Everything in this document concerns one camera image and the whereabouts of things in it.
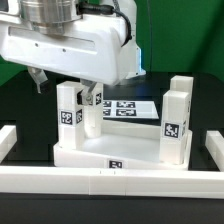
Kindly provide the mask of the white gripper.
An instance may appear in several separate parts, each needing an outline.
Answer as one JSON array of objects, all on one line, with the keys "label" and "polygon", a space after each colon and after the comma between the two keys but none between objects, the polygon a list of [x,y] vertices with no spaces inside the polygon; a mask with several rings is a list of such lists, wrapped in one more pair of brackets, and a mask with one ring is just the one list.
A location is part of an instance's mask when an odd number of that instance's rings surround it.
[{"label": "white gripper", "polygon": [[0,56],[29,66],[39,94],[51,91],[43,70],[80,78],[83,89],[77,103],[92,105],[96,82],[115,85],[131,72],[125,22],[119,17],[85,15],[64,29],[61,36],[45,35],[16,16],[0,14]]}]

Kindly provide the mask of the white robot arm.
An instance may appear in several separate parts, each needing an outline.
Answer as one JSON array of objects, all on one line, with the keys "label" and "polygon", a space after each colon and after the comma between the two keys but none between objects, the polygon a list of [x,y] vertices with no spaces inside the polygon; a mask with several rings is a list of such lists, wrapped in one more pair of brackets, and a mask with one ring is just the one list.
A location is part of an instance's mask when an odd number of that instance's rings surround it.
[{"label": "white robot arm", "polygon": [[78,78],[88,105],[96,84],[143,75],[134,0],[0,0],[0,57],[27,67],[45,93],[48,71]]}]

